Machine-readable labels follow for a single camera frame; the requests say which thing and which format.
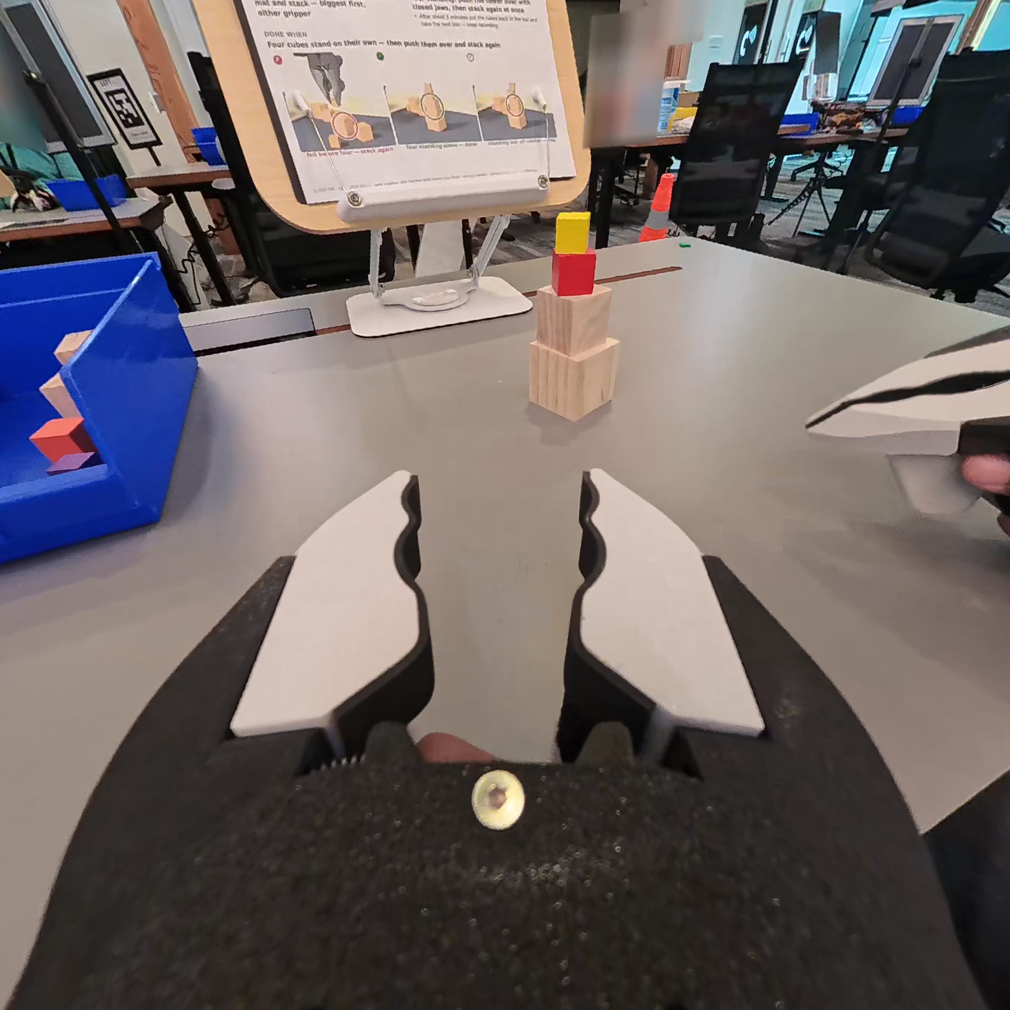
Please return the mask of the red wooden cube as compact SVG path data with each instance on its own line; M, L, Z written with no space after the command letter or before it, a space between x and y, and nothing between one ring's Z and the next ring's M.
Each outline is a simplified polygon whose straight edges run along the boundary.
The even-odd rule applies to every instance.
M97 448L81 417L57 417L29 437L33 448L50 463L69 456L94 453Z
M559 252L551 256L550 287L559 297L589 296L596 286L595 249L584 252Z

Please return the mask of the small blue bin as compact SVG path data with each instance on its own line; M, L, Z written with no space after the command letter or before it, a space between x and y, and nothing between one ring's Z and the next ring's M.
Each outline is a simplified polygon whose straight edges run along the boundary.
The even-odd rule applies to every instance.
M120 206L130 198L123 179L118 175L99 177L96 185L110 207ZM85 180L49 180L44 182L44 186L59 206L67 211L99 209L98 201Z

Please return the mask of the brown wooden desk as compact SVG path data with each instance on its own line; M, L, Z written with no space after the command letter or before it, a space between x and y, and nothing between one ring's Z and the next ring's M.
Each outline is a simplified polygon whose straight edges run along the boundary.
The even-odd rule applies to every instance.
M134 197L112 207L111 211L123 230L135 228L155 230L164 221L166 206L162 199ZM100 209L79 211L57 209L46 212L1 211L2 243L66 237L75 234L103 234L110 230L109 221Z

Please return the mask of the black office chair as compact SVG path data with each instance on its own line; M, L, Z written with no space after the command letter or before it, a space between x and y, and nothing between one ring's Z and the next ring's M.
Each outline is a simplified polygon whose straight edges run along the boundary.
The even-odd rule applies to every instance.
M246 268L279 297L368 283L371 234L310 234L279 217L257 191L210 57L187 54L233 188L220 196Z
M751 231L769 158L802 66L796 60L708 69L694 124L679 161L669 221L717 240Z
M935 299L971 304L1008 276L1008 234L989 225L1009 185L1008 50L947 57L909 149L914 160L887 175L896 195L864 259Z

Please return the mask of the blue plastic bin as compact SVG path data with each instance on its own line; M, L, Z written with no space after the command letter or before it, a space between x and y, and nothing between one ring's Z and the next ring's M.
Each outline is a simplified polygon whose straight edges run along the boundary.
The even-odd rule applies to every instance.
M1 561L158 522L198 371L158 257L6 270L1 285ZM60 417L39 393L56 372L103 462L49 476L29 437Z

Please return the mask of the person's right hand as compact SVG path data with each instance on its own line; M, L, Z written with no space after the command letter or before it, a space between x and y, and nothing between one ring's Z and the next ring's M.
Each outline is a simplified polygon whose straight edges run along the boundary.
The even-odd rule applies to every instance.
M997 507L997 521L1009 537L1009 456L1007 453L976 453L965 456L961 463L966 483Z

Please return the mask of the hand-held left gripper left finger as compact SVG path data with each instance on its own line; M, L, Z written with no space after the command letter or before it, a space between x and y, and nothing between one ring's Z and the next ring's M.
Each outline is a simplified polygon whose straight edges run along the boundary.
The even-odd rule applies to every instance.
M231 720L240 739L321 730L362 750L372 727L409 724L435 687L417 585L419 481L398 471L297 550Z

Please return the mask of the orange striped traffic cone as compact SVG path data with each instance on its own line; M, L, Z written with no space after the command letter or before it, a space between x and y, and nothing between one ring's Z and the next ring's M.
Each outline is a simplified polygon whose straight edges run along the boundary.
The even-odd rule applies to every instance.
M670 212L675 181L676 172L667 171L656 183L650 212L638 237L640 244L651 243L652 241L669 237L671 227Z

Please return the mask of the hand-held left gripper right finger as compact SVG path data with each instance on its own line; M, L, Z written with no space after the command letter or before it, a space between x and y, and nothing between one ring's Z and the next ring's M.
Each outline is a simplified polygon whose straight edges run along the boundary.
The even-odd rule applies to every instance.
M582 474L579 524L558 748L609 722L635 750L667 750L683 729L758 739L764 718L695 542L603 470Z

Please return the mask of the white instruction sheet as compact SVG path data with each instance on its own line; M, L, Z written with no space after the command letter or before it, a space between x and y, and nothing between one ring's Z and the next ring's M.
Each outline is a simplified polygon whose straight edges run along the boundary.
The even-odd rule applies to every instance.
M550 2L234 7L302 205L537 203L578 174Z

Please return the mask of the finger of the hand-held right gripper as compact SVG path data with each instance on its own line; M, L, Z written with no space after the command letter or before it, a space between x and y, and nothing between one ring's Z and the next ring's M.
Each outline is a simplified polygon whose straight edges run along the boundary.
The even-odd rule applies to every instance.
M852 394L811 416L821 439L866 447L956 447L966 424L1008 417L1006 376L952 376Z
M1009 371L1009 327L1004 326L936 351L889 372L861 388L863 396L922 389L937 382L980 373Z

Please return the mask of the white folding stand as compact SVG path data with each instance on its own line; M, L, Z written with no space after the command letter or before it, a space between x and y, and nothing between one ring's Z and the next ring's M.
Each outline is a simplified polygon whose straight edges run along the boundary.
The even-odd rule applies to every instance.
M354 335L376 338L423 329L523 314L530 301L496 278L484 281L487 264L510 216L493 218L485 243L467 270L443 272L405 287L386 287L380 280L383 228L394 219L428 223L457 211L536 205L549 195L549 172L543 169L480 175L469 183L448 179L410 186L360 186L345 189L338 201L340 218L368 223L370 232L369 292L347 298Z

